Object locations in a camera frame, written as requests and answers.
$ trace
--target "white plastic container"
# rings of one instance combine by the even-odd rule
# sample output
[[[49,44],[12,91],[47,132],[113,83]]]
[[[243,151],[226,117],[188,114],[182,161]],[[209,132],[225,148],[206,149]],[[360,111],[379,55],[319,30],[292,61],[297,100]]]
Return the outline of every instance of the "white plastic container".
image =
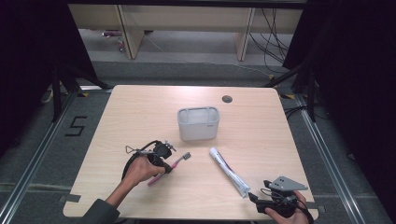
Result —
[[[177,121],[183,141],[212,139],[218,133],[219,111],[213,106],[183,108]]]

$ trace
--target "gray floor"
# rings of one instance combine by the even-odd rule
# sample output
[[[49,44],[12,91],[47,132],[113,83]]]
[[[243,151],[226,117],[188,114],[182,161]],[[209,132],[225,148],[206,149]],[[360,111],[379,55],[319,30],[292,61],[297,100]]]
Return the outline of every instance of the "gray floor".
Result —
[[[279,67],[279,62],[268,56],[264,57],[262,51],[251,41],[246,59],[238,62],[232,34],[148,33],[137,58],[131,61],[119,51],[119,40],[116,37],[105,38],[101,36],[101,31],[93,30],[81,30],[80,33],[99,78],[109,82],[108,84],[210,85],[209,82],[197,82],[197,77],[216,74],[214,77],[218,78],[220,67],[222,75],[228,75],[229,79],[219,77],[212,82],[213,85],[257,86],[267,82],[268,75],[280,76],[279,73],[268,70],[264,64],[270,66],[271,70],[285,71]],[[288,44],[291,36],[282,35],[281,38]],[[141,74],[131,73],[134,70],[141,71]],[[162,77],[164,80],[156,80],[155,77]],[[292,80],[288,80],[281,83],[277,87],[278,91],[290,93],[291,82]],[[11,223],[73,222],[63,215],[64,202],[61,198],[73,186],[108,97],[109,93],[90,93],[88,97],[74,99]],[[292,99],[281,99],[281,103],[285,108],[297,106]],[[326,113],[324,107],[316,109],[318,128],[366,223],[391,223],[359,166],[346,157],[347,146],[332,121],[327,119]],[[21,144],[10,148],[0,160],[1,203],[7,200],[13,186],[20,180],[25,167],[40,146],[41,139],[50,126],[51,115],[51,104],[41,106],[21,135]],[[75,116],[87,117],[78,121],[78,125],[85,126],[84,132],[80,137],[66,137],[66,134],[76,131],[69,128]],[[316,223],[351,223],[300,112],[290,117],[289,125],[310,188],[320,207]]]

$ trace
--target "wooden table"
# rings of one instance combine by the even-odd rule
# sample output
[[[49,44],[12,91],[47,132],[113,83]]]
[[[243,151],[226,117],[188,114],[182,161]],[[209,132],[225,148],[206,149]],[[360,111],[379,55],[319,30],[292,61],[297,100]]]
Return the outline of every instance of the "wooden table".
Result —
[[[231,103],[222,97],[229,95]],[[215,106],[220,113],[218,136],[183,142],[177,111]],[[192,86],[117,86],[108,100],[71,194],[67,217],[82,217],[97,199],[106,199],[119,184],[131,157],[125,146],[141,148],[152,140],[169,140],[177,149],[172,164],[185,152],[191,158],[153,186],[143,182],[119,207],[121,217],[158,219],[264,220],[248,197],[242,198],[231,180],[209,155],[216,147],[231,168],[261,199],[264,179],[280,175],[306,186],[308,182],[282,105],[273,89]],[[310,190],[302,191],[313,202]],[[318,210],[310,210],[314,218]]]

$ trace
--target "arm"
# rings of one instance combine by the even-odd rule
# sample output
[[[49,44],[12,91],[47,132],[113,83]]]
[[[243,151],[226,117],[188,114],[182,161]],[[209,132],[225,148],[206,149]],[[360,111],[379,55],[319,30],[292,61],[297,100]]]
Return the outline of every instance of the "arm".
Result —
[[[114,223],[120,215],[117,208],[126,195],[140,182],[164,172],[165,168],[152,165],[146,156],[139,156],[106,201],[98,199],[78,223]]]
[[[298,204],[300,207],[304,207],[303,203],[306,203],[305,197],[297,190],[294,191],[297,199],[299,200]],[[265,208],[265,213],[270,216],[277,224],[308,224],[308,218],[300,209],[296,209],[294,214],[291,217],[285,218],[278,214],[276,211],[271,208]]]

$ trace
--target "white tube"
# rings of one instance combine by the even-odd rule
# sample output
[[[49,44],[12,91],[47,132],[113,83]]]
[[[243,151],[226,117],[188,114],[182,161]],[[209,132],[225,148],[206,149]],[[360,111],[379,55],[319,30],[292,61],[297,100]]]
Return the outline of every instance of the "white tube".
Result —
[[[210,148],[209,150],[212,158],[219,164],[221,169],[225,172],[225,174],[230,177],[233,181],[235,187],[239,190],[239,193],[242,195],[242,198],[245,198],[250,191],[250,187],[241,179],[238,175],[230,168],[227,162],[221,157],[220,153],[215,147]]]

